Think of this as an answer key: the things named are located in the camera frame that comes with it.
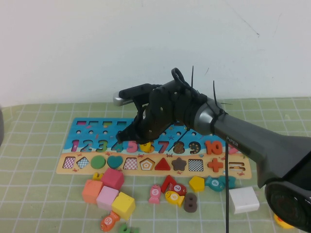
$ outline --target shape puzzle board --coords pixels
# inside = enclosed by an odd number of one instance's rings
[[[124,175],[219,177],[225,174],[225,141],[201,135],[185,126],[170,126],[146,148],[136,142],[118,144],[116,134],[132,118],[75,118],[66,139],[56,173],[104,173],[108,167]],[[249,160],[240,152],[229,155],[229,176],[250,179]]]

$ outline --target yellow piece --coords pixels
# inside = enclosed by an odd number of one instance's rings
[[[181,205],[185,199],[185,196],[180,196],[177,193],[175,193],[174,191],[167,191],[165,193],[165,198],[170,204],[173,204],[173,205],[177,204],[179,207],[181,207]]]
[[[280,219],[278,216],[276,216],[276,214],[274,214],[274,220],[282,228],[285,228],[285,229],[292,229],[292,228],[294,228],[293,226],[291,226],[290,224],[284,222],[282,219]]]
[[[155,148],[151,145],[151,142],[140,144],[139,147],[145,153],[152,153],[155,150]]]
[[[95,172],[94,175],[93,175],[93,180],[94,181],[101,181],[103,175],[104,175],[103,173],[98,174],[97,172]]]
[[[121,218],[128,220],[135,210],[135,199],[120,192],[112,203],[112,211]]]
[[[205,189],[204,178],[194,176],[189,181],[189,185],[194,192],[204,191],[204,189]]]

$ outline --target orange plus sign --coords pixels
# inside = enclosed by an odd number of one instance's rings
[[[209,162],[209,163],[207,164],[207,166],[208,166],[209,168],[212,168],[212,169],[213,169],[213,172],[218,172],[220,168],[223,168],[223,167],[224,167],[224,164],[221,163],[221,162],[218,162],[218,161],[217,161],[217,158],[214,158],[214,159],[212,160],[212,162]]]

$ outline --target light pink cube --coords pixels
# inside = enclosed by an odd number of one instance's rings
[[[112,168],[108,168],[101,178],[104,186],[120,190],[124,183],[123,173]]]
[[[117,189],[104,186],[96,199],[98,208],[111,211],[111,205],[118,194]]]

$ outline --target teal heart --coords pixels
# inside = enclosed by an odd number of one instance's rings
[[[109,167],[111,167],[112,169],[117,169],[123,163],[123,159],[121,156],[110,155],[109,158],[107,159],[107,163]]]

